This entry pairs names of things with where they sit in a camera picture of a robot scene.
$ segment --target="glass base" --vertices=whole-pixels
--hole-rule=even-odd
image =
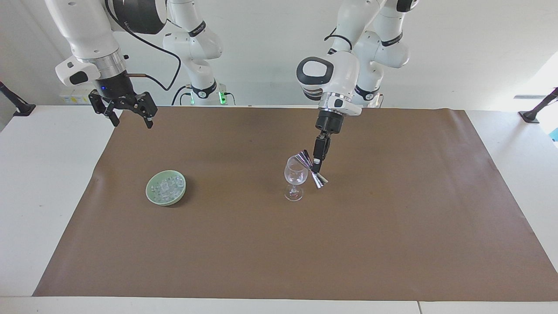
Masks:
[[[301,187],[289,185],[285,189],[285,197],[291,202],[300,201],[302,196],[304,196],[304,190]]]

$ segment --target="wine glass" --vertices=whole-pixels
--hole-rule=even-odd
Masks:
[[[298,185],[303,184],[308,178],[308,169],[306,169],[295,156],[287,160],[285,166],[285,179],[290,183],[285,190],[285,197],[291,201],[299,201],[304,195],[304,190]]]

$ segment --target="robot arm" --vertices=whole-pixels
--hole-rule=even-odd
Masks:
[[[304,94],[319,101],[316,128],[320,135],[314,146],[314,173],[320,171],[330,135],[340,132],[344,116],[360,115],[362,104],[370,102],[377,92],[383,78],[378,63],[392,67],[407,63],[407,48],[397,43],[401,40],[403,15],[417,2],[345,0],[339,9],[335,34],[326,37],[335,38],[328,55],[306,58],[299,64],[297,79]],[[379,33],[366,32],[362,36],[373,21]]]
[[[360,73],[353,102],[368,107],[379,93],[383,79],[381,65],[401,68],[409,61],[409,49],[401,42],[405,14],[418,4],[418,0],[387,0],[374,19],[373,31],[364,32],[354,53],[360,62]]]
[[[362,109],[352,103],[357,85],[359,61],[351,51],[365,28],[379,14],[386,0],[345,0],[337,17],[335,41],[327,56],[304,59],[297,68],[297,79],[307,98],[320,101],[316,128],[320,135],[314,146],[312,171],[320,171],[331,143],[338,134],[345,115],[358,116]]]
[[[169,8],[172,19],[185,32],[165,35],[163,47],[177,54],[186,66],[194,103],[220,103],[220,86],[206,60],[221,56],[221,39],[207,27],[194,0],[169,0]]]
[[[131,110],[142,116],[147,127],[157,107],[148,92],[137,94],[126,71],[124,56],[112,32],[106,9],[128,29],[156,34],[166,21],[165,0],[111,0],[110,8],[102,0],[45,0],[54,22],[70,44],[72,56],[56,67],[56,74],[66,86],[93,82],[97,90],[89,98],[96,113],[104,114],[119,124],[113,112]]]

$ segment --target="black stand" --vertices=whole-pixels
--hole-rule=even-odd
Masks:
[[[527,123],[538,123],[537,114],[541,111],[544,107],[548,106],[551,101],[558,98],[558,87],[554,89],[552,93],[545,97],[537,107],[533,108],[531,111],[519,111],[519,115],[523,118],[523,120]]]
[[[33,109],[37,107],[34,104],[26,103],[2,82],[0,82],[0,92],[2,92],[2,94],[4,94],[4,96],[6,96],[6,98],[8,98],[14,106],[16,106],[17,111],[13,114],[14,117],[27,117],[31,114],[31,112],[33,112]]]

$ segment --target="brown table covering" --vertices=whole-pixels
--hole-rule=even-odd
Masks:
[[[283,196],[317,110],[129,112],[34,296],[558,301],[558,275],[463,111],[364,110],[318,191]],[[185,197],[150,203],[175,169]]]

